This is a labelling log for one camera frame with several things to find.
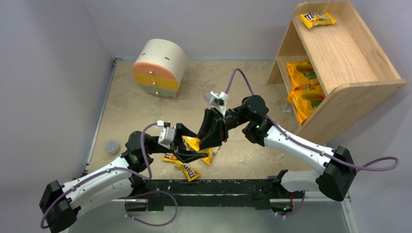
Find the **yellow candy pack horizontal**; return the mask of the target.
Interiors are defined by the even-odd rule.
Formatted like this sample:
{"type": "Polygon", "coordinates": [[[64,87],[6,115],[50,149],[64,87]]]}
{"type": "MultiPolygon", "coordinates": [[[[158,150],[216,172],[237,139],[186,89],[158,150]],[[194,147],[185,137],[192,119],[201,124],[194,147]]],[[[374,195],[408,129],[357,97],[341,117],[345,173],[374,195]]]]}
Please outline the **yellow candy pack horizontal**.
{"type": "Polygon", "coordinates": [[[183,142],[188,150],[201,151],[200,146],[199,146],[200,140],[198,138],[183,136],[183,142]]]}

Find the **large orange candy bag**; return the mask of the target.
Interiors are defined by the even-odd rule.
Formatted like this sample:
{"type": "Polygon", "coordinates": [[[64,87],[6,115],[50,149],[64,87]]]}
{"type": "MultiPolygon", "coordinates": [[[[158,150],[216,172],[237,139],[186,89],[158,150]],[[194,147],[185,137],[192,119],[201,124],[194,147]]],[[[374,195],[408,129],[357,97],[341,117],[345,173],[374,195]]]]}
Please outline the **large orange candy bag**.
{"type": "Polygon", "coordinates": [[[296,109],[299,124],[303,124],[325,97],[319,84],[301,85],[288,94],[287,100],[296,109]]]}
{"type": "Polygon", "coordinates": [[[302,89],[304,86],[319,84],[318,77],[310,60],[288,62],[286,64],[288,75],[291,78],[292,90],[302,89]]]}

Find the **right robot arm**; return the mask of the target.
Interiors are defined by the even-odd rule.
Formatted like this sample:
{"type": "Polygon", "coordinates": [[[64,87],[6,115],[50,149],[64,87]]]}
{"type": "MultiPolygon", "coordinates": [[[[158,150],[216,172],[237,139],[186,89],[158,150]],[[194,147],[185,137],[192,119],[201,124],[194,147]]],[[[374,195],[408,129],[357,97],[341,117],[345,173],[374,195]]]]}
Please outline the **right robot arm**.
{"type": "Polygon", "coordinates": [[[260,95],[245,97],[241,105],[227,109],[228,95],[213,91],[204,95],[212,107],[205,110],[202,125],[197,134],[199,149],[220,147],[226,142],[229,131],[242,124],[246,139],[262,147],[288,154],[312,167],[311,171],[282,171],[278,183],[288,192],[320,191],[326,197],[343,201],[357,174],[348,149],[317,145],[298,137],[267,117],[269,109],[260,95]]]}

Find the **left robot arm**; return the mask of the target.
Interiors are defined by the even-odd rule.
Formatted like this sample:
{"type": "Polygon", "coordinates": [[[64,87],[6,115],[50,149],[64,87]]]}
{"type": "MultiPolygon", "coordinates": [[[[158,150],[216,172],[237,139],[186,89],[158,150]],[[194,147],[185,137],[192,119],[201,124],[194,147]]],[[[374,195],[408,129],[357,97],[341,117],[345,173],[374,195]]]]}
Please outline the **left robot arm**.
{"type": "Polygon", "coordinates": [[[109,201],[151,194],[145,187],[153,179],[151,154],[171,154],[173,162],[181,165],[209,157],[195,147],[187,149],[187,137],[194,139],[196,134],[181,123],[153,122],[131,133],[126,151],[106,166],[64,184],[49,183],[39,203],[40,227],[60,233],[82,214],[109,201]]]}

